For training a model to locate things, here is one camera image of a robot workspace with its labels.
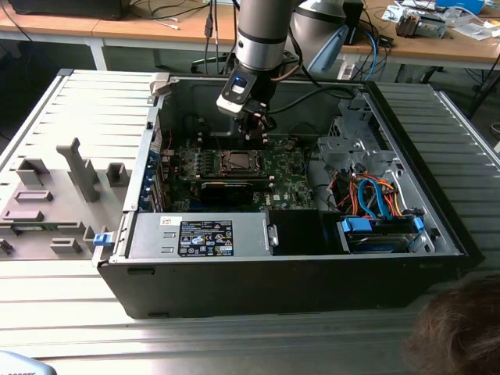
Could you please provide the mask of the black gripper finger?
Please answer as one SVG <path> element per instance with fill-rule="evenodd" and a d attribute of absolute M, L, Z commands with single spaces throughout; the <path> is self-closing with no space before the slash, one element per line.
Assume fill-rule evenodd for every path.
<path fill-rule="evenodd" d="M 267 109 L 260 109 L 255 113 L 257 119 L 257 129 L 261 134 L 268 133 L 277 128 L 277 123 L 273 117 L 267 113 Z"/>
<path fill-rule="evenodd" d="M 238 131 L 244 141 L 250 141 L 256 138 L 257 122 L 253 114 L 244 114 L 237 120 Z"/>

